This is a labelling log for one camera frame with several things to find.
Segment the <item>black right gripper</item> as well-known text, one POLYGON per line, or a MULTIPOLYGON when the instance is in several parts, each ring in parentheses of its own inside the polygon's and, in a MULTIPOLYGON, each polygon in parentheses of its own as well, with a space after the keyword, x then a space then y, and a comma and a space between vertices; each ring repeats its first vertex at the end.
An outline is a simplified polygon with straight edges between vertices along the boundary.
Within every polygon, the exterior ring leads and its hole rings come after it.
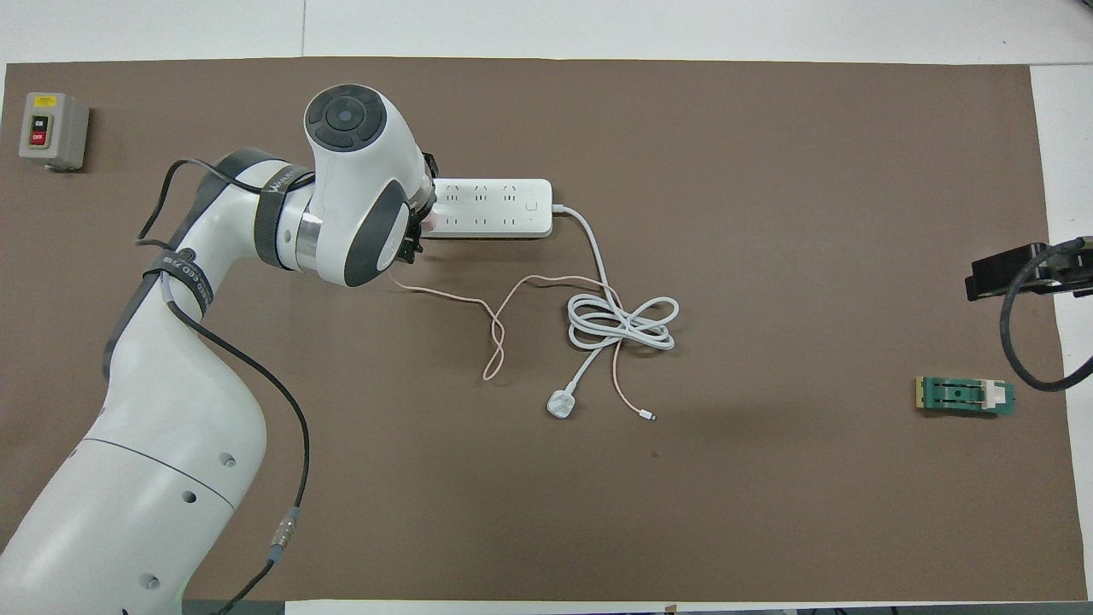
MULTIPOLYGON (((1004 295, 1016 273, 1033 256, 1038 245, 1021 245, 1014 249, 973 261, 971 275, 965 277, 968 301, 1004 295)), ((1054 255, 1041 262, 1029 280, 1029 292, 1035 295, 1070 293, 1074 297, 1092 296, 1092 248, 1085 243, 1073 255, 1054 255)))

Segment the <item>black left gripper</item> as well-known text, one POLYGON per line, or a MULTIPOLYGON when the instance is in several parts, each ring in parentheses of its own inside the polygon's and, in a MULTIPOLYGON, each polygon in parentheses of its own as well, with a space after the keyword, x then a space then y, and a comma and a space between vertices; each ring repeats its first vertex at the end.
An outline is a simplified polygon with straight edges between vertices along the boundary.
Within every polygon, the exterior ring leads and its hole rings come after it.
POLYGON ((420 179, 418 190, 409 197, 409 226, 406 237, 401 243, 401 261, 414 262, 418 255, 423 252, 421 238, 423 233, 422 223, 426 221, 436 202, 435 179, 440 176, 440 167, 433 153, 423 152, 423 159, 428 174, 423 174, 420 179))

